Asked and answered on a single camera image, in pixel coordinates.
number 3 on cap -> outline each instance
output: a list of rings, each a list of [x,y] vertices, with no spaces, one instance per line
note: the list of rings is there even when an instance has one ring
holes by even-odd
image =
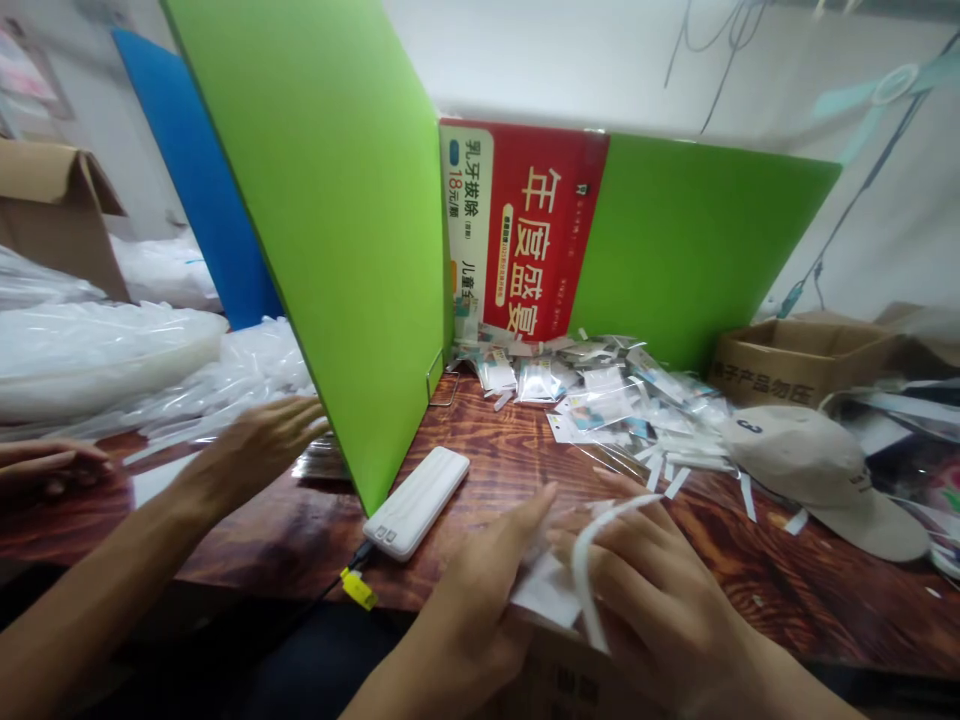
[[[737,420],[737,425],[742,427],[744,430],[749,430],[750,432],[755,432],[757,435],[763,432],[763,428],[757,427],[756,425],[751,425],[746,420]]]

pile of small packets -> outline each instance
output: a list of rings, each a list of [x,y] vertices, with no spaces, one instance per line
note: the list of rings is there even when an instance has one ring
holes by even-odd
[[[508,402],[542,407],[559,443],[602,445],[608,457],[630,457],[650,470],[655,489],[663,471],[668,496],[689,468],[736,472],[716,426],[730,416],[718,390],[695,376],[668,372],[623,335],[524,342],[481,323],[476,341],[458,341],[450,369],[473,368],[499,412]]]

white power bank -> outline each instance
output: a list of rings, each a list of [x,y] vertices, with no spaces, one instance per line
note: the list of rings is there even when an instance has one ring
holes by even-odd
[[[435,447],[363,525],[363,534],[394,560],[416,552],[467,474],[463,455]]]

wooden table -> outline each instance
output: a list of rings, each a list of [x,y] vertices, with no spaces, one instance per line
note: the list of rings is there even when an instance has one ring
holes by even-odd
[[[436,445],[469,457],[470,473],[406,566],[381,557],[364,572],[382,607],[418,610],[468,533],[548,481],[560,481],[560,504],[605,494],[592,472],[595,460],[578,447],[557,445],[542,410],[508,404],[495,413],[472,377],[463,379],[452,406],[427,411],[400,477]],[[121,457],[143,447],[143,440],[125,435],[101,446]],[[172,448],[134,470],[189,452]],[[131,488],[121,477],[54,504],[5,511],[0,557],[77,562],[131,511]],[[794,537],[781,529],[788,511],[759,493],[755,500],[758,524],[743,511],[738,483],[698,473],[669,505],[754,627],[802,659],[960,679],[960,592],[929,563],[884,562],[813,520]],[[251,594],[310,598],[359,547],[363,519],[351,493],[300,486],[288,473],[220,523],[177,577]]]

brown cardboard box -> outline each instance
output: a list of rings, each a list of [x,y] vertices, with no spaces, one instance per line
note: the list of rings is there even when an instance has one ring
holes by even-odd
[[[537,628],[520,677],[471,720],[665,718],[609,657],[578,638]]]
[[[872,385],[896,343],[875,325],[767,320],[720,336],[710,383],[735,405],[805,405]]]
[[[125,215],[93,155],[0,138],[0,245],[130,302],[103,213]]]

